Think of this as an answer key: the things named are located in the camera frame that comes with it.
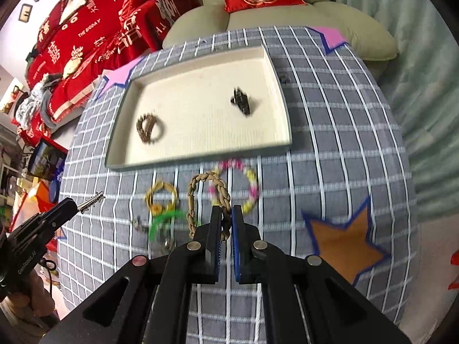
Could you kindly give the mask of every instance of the sofa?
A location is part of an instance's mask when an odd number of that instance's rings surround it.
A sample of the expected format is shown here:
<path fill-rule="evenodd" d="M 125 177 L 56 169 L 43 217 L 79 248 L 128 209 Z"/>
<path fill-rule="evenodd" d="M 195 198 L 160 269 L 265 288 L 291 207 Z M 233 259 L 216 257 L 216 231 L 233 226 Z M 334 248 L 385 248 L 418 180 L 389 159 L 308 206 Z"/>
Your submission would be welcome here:
<path fill-rule="evenodd" d="M 260 7 L 227 13 L 225 0 L 203 0 L 183 14 L 167 34 L 163 48 L 215 33 L 266 26 L 326 26 L 338 29 L 375 79 L 398 54 L 394 37 L 375 19 L 331 0 L 303 0 L 306 5 Z"/>

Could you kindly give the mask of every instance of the table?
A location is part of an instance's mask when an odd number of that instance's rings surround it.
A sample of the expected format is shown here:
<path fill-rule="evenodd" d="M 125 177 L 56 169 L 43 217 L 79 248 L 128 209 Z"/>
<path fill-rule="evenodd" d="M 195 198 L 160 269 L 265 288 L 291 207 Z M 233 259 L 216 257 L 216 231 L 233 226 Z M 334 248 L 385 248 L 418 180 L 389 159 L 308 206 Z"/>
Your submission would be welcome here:
<path fill-rule="evenodd" d="M 257 225 L 264 239 L 284 252 L 304 257 L 313 249 L 302 210 L 344 223 L 371 193 L 376 225 L 372 238 L 392 259 L 363 274 L 356 287 L 399 323 L 418 262 L 414 187 L 400 129 L 375 80 L 350 47 L 325 56 L 319 35 L 305 27 L 238 30 L 150 54 L 134 67 L 131 79 L 212 50 L 261 42 L 278 75 L 287 78 L 282 88 L 293 145 L 285 155 L 244 160 L 256 169 L 261 193 L 245 221 Z M 138 216 L 143 223 L 150 220 L 144 193 L 155 180 L 174 183 L 180 208 L 186 211 L 192 175 L 215 166 L 204 161 L 123 173 L 107 170 L 104 158 L 122 93 L 123 88 L 115 86 L 89 100 L 66 161 L 61 198 L 81 203 L 100 190 L 106 196 L 100 206 L 64 227 L 68 240 L 59 244 L 59 262 L 70 309 L 133 256 L 159 254 L 159 245 L 150 245 L 147 235 L 131 225 Z M 222 178 L 233 204 L 244 202 L 246 178 L 232 170 Z M 201 184 L 197 190 L 201 222 L 210 216 L 206 188 Z M 167 194 L 155 198 L 169 199 Z M 172 223 L 171 234 L 179 244 L 186 242 L 185 221 Z M 218 284 L 193 289 L 188 342 L 263 343 L 261 289 L 235 283 L 231 247 L 222 245 L 222 256 Z"/>

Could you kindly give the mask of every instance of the tray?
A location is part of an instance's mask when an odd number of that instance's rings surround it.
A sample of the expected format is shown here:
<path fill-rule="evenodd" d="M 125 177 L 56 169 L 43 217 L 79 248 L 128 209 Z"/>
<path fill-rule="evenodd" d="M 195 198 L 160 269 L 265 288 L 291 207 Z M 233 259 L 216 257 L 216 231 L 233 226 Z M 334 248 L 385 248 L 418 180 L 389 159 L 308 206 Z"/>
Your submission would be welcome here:
<path fill-rule="evenodd" d="M 232 105 L 247 94 L 251 115 Z M 143 143 L 137 119 L 153 113 L 153 143 Z M 291 130 L 279 79 L 264 46 L 213 52 L 132 80 L 116 116 L 106 167 L 126 171 L 283 154 Z"/>

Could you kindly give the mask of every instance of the curtain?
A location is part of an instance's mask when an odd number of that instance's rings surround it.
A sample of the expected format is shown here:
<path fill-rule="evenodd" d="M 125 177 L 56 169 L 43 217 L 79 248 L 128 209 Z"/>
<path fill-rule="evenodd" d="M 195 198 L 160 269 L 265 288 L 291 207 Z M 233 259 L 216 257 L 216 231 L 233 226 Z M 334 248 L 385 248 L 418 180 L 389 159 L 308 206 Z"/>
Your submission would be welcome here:
<path fill-rule="evenodd" d="M 430 0 L 335 0 L 372 16 L 400 55 L 380 78 L 402 128 L 419 220 L 459 210 L 459 47 Z"/>

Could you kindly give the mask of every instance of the brown braided bracelet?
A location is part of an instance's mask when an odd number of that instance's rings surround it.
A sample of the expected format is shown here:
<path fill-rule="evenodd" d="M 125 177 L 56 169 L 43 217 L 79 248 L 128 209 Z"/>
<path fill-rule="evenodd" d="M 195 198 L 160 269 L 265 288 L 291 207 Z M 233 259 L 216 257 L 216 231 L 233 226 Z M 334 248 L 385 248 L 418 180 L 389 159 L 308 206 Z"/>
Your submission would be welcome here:
<path fill-rule="evenodd" d="M 151 140 L 151 131 L 156 123 L 156 117 L 153 114 L 144 114 L 137 120 L 137 133 L 139 134 L 143 143 L 149 143 Z"/>
<path fill-rule="evenodd" d="M 195 220 L 195 196 L 194 192 L 199 181 L 206 182 L 211 180 L 214 186 L 217 187 L 219 192 L 219 200 L 223 209 L 223 220 L 222 220 L 222 241 L 226 241 L 230 236 L 231 228 L 231 205 L 229 201 L 231 198 L 226 188 L 226 183 L 217 175 L 215 172 L 206 172 L 198 175 L 194 175 L 188 184 L 188 213 L 186 214 L 186 220 L 188 222 L 188 228 L 190 230 L 190 238 L 193 239 L 197 228 Z"/>

